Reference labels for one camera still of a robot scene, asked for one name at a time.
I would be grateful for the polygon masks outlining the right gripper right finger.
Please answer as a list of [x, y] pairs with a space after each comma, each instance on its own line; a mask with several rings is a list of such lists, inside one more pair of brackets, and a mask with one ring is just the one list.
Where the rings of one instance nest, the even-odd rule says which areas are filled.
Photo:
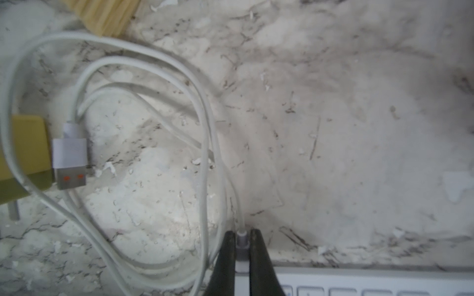
[[259, 229], [250, 232], [249, 292], [251, 296], [284, 296]]

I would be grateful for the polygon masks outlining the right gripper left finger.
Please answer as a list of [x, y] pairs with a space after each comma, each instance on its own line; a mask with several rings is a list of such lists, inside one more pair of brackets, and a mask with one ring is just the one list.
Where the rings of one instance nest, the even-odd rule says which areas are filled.
[[235, 295], [236, 236], [227, 231], [218, 254], [216, 265], [203, 296]]

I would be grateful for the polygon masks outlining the white keyboard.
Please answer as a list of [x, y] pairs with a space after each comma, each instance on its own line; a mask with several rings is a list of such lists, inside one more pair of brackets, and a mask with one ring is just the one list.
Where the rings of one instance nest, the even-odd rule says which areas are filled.
[[474, 274], [452, 271], [397, 271], [276, 267], [286, 296], [472, 296]]

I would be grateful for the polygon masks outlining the yellow USB charger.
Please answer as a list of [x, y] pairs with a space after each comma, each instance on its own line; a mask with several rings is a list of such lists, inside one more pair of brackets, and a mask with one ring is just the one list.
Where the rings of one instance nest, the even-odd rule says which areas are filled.
[[[40, 190], [49, 189], [54, 178], [44, 119], [37, 115], [13, 115], [12, 129], [14, 149], [21, 169]], [[17, 201], [28, 195], [11, 173], [4, 155], [1, 155], [1, 204], [8, 206], [12, 221], [20, 220]]]

